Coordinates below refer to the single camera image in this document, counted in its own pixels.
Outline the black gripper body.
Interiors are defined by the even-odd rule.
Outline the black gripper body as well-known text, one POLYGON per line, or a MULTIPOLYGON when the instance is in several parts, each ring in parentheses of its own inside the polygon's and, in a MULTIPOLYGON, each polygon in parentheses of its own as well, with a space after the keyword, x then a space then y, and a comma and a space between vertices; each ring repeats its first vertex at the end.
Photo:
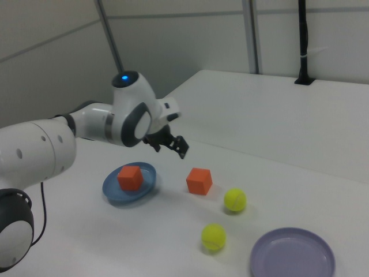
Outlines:
POLYGON ((152 139, 155 139, 155 141, 159 143, 160 145, 166 146, 166 142, 171 136, 173 135, 171 134, 170 126, 165 125, 158 132, 147 134, 145 137, 150 137, 152 139))

